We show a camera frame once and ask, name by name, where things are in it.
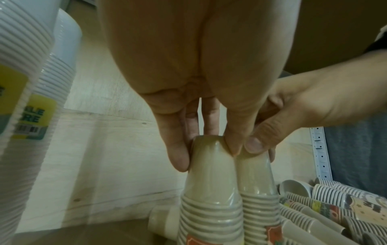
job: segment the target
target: barcode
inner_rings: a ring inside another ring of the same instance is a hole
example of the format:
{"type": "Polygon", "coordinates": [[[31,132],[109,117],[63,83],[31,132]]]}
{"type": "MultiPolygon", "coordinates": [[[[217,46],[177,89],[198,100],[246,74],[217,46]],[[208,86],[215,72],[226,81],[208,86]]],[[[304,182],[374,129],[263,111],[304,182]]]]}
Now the barcode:
{"type": "Polygon", "coordinates": [[[42,130],[43,127],[30,125],[30,124],[17,124],[15,129],[15,134],[23,134],[29,136],[37,136],[42,130]]]}

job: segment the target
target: sleeve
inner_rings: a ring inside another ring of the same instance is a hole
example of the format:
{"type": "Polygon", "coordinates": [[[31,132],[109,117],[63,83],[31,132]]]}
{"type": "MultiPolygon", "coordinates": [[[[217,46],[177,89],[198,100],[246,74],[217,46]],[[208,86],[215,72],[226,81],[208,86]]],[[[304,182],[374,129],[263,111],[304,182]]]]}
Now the sleeve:
{"type": "Polygon", "coordinates": [[[387,25],[380,29],[380,33],[376,37],[375,42],[368,46],[364,53],[379,49],[387,49],[387,25]]]}

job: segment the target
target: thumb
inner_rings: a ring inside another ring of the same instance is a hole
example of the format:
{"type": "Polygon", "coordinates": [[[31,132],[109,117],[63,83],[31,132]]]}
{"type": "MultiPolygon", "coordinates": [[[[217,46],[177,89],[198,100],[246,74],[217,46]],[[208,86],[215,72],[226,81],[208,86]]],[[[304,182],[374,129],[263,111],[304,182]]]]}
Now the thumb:
{"type": "Polygon", "coordinates": [[[251,154],[268,151],[283,141],[293,131],[301,128],[307,118],[305,112],[290,102],[274,116],[260,123],[245,142],[245,149],[251,154]]]}

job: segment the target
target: fingernail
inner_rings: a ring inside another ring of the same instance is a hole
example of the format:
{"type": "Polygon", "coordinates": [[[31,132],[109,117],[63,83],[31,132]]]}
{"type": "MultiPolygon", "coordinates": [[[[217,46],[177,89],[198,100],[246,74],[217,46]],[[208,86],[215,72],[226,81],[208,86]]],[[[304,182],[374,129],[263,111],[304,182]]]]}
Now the fingernail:
{"type": "Polygon", "coordinates": [[[245,142],[245,149],[251,154],[258,154],[262,152],[263,146],[257,138],[250,136],[245,142]]]}

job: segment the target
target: gray fabric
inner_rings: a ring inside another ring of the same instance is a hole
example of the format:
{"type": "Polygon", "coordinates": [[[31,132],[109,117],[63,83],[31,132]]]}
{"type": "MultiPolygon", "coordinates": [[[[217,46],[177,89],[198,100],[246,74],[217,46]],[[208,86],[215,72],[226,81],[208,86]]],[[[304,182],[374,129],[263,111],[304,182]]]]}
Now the gray fabric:
{"type": "Polygon", "coordinates": [[[387,113],[324,128],[333,180],[387,197],[387,113]]]}

